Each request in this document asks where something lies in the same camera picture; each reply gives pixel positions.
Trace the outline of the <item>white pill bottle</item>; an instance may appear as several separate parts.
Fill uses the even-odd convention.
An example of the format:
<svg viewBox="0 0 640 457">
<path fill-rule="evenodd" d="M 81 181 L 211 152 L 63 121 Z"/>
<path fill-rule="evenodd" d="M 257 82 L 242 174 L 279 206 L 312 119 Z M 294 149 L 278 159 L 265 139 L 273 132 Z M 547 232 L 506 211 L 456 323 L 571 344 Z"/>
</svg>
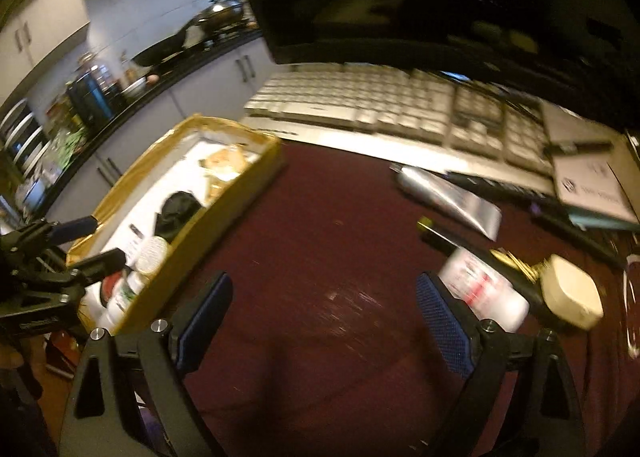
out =
<svg viewBox="0 0 640 457">
<path fill-rule="evenodd" d="M 529 303 L 510 281 L 469 250 L 454 250 L 438 277 L 480 321 L 497 321 L 507 333 L 516 333 L 528 314 Z"/>
</svg>

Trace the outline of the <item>cheese crackers packet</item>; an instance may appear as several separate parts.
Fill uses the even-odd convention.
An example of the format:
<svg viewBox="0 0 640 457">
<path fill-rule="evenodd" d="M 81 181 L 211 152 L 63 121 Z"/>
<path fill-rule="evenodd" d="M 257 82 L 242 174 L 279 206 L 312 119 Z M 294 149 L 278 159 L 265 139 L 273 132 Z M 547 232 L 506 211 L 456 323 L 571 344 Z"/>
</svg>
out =
<svg viewBox="0 0 640 457">
<path fill-rule="evenodd" d="M 207 144 L 205 154 L 198 159 L 205 180 L 204 206 L 211 206 L 257 159 L 256 152 L 240 143 Z"/>
</svg>

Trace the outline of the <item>white power adapter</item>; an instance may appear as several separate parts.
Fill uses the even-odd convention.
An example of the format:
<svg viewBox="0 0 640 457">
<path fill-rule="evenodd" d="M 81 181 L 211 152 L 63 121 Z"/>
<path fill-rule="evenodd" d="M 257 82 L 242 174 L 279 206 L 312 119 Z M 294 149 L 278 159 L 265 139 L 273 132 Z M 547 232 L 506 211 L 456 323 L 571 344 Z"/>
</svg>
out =
<svg viewBox="0 0 640 457">
<path fill-rule="evenodd" d="M 114 235 L 108 240 L 105 246 L 106 250 L 119 249 L 125 253 L 126 264 L 131 266 L 137 260 L 142 250 L 146 236 L 142 230 L 132 224 L 122 224 L 119 226 Z"/>
</svg>

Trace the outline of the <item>cream round lid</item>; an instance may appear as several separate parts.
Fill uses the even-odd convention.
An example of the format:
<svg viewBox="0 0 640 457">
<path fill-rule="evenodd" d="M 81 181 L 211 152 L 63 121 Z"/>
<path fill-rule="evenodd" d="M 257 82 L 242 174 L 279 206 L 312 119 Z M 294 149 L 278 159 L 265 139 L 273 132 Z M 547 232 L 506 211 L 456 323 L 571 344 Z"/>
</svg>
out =
<svg viewBox="0 0 640 457">
<path fill-rule="evenodd" d="M 143 243 L 134 270 L 141 276 L 152 278 L 170 255 L 170 244 L 160 236 L 153 236 Z"/>
</svg>

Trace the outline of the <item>gold cardboard box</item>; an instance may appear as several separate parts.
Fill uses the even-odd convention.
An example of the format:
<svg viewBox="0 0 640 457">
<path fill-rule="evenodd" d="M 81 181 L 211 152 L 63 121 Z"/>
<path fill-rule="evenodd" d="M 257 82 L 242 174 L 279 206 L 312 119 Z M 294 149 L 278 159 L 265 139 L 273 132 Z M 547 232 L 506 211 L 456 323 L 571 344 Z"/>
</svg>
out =
<svg viewBox="0 0 640 457">
<path fill-rule="evenodd" d="M 284 164 L 280 138 L 221 118 L 194 114 L 157 139 L 93 211 L 96 232 L 67 252 L 70 263 L 126 255 L 87 289 L 81 324 L 113 335 L 149 325 Z"/>
</svg>

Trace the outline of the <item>black plastic spool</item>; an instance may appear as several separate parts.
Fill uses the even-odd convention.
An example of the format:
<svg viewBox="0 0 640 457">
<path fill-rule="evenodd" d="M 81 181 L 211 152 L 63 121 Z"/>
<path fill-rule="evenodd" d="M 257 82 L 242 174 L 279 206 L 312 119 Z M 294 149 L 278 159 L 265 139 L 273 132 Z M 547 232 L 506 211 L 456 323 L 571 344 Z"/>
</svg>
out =
<svg viewBox="0 0 640 457">
<path fill-rule="evenodd" d="M 190 192 L 174 192 L 155 215 L 154 235 L 172 243 L 202 208 L 201 203 Z"/>
</svg>

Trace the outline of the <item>silver tube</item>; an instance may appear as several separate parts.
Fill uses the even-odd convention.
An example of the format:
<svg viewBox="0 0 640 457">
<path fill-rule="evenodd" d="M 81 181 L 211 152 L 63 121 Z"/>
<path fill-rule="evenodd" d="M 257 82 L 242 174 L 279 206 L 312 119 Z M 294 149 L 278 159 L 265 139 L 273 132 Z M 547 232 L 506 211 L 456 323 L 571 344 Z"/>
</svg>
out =
<svg viewBox="0 0 640 457">
<path fill-rule="evenodd" d="M 495 241 L 502 221 L 502 212 L 493 203 L 478 197 L 443 178 L 415 168 L 392 163 L 398 187 L 407 195 L 475 229 Z"/>
</svg>

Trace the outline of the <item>dark red table cloth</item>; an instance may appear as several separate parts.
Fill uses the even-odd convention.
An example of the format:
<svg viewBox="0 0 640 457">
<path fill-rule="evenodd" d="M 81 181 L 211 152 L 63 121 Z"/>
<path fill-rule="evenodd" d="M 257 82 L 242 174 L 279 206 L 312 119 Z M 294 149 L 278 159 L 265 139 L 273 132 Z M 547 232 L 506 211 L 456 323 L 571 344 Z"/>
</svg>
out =
<svg viewBox="0 0 640 457">
<path fill-rule="evenodd" d="M 193 402 L 231 456 L 417 456 L 461 388 L 416 305 L 444 256 L 387 162 L 287 143 L 285 168 L 176 293 L 234 297 Z"/>
</svg>

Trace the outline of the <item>cream plastic case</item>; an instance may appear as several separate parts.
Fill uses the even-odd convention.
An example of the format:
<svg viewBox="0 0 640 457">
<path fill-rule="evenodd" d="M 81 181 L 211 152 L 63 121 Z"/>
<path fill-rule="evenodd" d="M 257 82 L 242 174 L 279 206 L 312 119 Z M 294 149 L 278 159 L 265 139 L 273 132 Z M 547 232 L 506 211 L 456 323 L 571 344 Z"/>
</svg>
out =
<svg viewBox="0 0 640 457">
<path fill-rule="evenodd" d="M 603 318 L 600 293 L 593 279 L 559 255 L 551 255 L 539 271 L 544 303 L 562 321 L 588 331 Z"/>
</svg>

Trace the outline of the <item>dark blue kettle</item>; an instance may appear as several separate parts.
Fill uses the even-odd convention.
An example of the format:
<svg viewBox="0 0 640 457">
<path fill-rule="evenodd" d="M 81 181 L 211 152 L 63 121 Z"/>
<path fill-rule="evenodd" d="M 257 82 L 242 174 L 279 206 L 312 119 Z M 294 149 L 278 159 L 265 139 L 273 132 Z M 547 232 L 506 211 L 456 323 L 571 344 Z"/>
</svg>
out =
<svg viewBox="0 0 640 457">
<path fill-rule="evenodd" d="M 113 108 L 90 72 L 81 73 L 67 84 L 66 95 L 91 136 L 98 134 L 115 117 Z"/>
</svg>

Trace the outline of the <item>black pen by keyboard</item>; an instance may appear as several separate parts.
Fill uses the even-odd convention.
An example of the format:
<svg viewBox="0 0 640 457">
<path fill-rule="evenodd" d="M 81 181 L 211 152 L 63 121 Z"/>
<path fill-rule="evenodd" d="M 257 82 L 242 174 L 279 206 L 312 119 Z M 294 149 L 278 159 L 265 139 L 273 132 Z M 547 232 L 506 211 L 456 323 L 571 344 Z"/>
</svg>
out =
<svg viewBox="0 0 640 457">
<path fill-rule="evenodd" d="M 555 197 L 544 194 L 539 190 L 501 182 L 501 180 L 491 180 L 487 177 L 446 172 L 444 179 L 484 198 L 534 202 L 541 206 L 559 206 L 561 204 Z"/>
</svg>

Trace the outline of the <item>purple capped pen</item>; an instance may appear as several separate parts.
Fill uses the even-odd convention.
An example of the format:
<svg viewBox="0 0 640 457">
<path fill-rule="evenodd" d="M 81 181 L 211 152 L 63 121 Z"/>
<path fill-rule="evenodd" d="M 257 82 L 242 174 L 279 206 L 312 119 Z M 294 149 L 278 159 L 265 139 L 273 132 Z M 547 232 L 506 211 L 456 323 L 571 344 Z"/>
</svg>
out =
<svg viewBox="0 0 640 457">
<path fill-rule="evenodd" d="M 549 233 L 562 238 L 576 249 L 588 252 L 593 258 L 608 264 L 613 269 L 622 269 L 624 267 L 624 261 L 619 255 L 604 247 L 602 243 L 598 243 L 597 240 L 594 240 L 582 229 L 570 224 L 564 218 L 551 214 L 537 203 L 530 205 L 529 213 L 534 223 Z"/>
</svg>

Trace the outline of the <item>study notebook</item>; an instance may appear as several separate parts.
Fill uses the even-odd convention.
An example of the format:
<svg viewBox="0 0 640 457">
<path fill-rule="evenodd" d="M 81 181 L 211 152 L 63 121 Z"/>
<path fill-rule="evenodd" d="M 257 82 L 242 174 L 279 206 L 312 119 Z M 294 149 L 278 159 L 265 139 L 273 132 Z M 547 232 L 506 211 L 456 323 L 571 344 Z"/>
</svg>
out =
<svg viewBox="0 0 640 457">
<path fill-rule="evenodd" d="M 541 111 L 548 144 L 570 140 L 609 140 L 614 144 L 620 138 L 620 133 L 612 128 L 550 102 L 544 102 Z M 550 157 L 556 197 L 565 206 L 570 221 L 582 227 L 638 229 L 638 217 L 608 165 L 611 150 L 602 154 Z"/>
</svg>

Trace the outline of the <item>black pen on notebook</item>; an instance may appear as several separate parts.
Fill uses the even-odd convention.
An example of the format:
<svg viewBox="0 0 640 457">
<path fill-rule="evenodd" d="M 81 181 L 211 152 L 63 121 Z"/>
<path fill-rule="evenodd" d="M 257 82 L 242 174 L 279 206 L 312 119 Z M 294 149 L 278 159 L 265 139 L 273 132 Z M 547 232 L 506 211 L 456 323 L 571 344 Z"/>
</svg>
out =
<svg viewBox="0 0 640 457">
<path fill-rule="evenodd" d="M 548 157 L 553 156 L 576 156 L 576 154 L 602 154 L 612 149 L 613 144 L 609 140 L 599 142 L 560 142 L 550 143 L 542 150 Z"/>
</svg>

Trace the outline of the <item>white keyboard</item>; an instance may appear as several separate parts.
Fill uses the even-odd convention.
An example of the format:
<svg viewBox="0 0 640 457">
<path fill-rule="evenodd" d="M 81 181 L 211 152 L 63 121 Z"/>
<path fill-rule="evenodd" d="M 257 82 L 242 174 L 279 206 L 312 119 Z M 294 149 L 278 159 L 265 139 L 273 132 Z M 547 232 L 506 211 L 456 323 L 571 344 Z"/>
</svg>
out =
<svg viewBox="0 0 640 457">
<path fill-rule="evenodd" d="M 538 102 L 451 73 L 366 64 L 297 64 L 270 76 L 248 117 L 417 140 L 542 176 L 548 136 Z"/>
</svg>

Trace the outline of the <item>black wok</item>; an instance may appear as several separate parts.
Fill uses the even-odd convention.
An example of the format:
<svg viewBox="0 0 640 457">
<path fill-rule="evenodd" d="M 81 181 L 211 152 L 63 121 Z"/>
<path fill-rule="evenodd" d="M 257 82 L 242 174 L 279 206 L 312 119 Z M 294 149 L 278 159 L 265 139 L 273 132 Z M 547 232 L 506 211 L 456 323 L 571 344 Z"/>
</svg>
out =
<svg viewBox="0 0 640 457">
<path fill-rule="evenodd" d="M 140 67 L 153 67 L 163 60 L 181 53 L 186 49 L 186 41 L 190 32 L 198 33 L 198 25 L 194 19 L 189 20 L 176 33 L 169 35 L 153 45 L 137 53 L 132 61 Z"/>
</svg>

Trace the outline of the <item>steel lidded pot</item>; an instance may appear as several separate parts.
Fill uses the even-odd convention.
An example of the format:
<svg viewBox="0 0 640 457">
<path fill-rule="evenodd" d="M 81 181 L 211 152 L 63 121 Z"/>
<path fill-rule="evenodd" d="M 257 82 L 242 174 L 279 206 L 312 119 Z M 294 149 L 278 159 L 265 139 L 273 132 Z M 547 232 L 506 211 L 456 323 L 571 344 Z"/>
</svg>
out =
<svg viewBox="0 0 640 457">
<path fill-rule="evenodd" d="M 206 35 L 214 35 L 243 21 L 244 3 L 241 0 L 211 0 L 209 6 L 193 18 L 194 26 Z"/>
</svg>

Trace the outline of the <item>black monitor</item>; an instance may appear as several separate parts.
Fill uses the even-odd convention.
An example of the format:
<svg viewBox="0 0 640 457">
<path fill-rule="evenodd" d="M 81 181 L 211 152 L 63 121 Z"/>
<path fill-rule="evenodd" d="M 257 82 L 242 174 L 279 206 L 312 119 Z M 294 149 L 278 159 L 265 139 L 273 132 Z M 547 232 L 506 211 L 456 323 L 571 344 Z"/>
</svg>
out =
<svg viewBox="0 0 640 457">
<path fill-rule="evenodd" d="M 280 64 L 452 72 L 639 124 L 639 0 L 248 1 Z"/>
</svg>

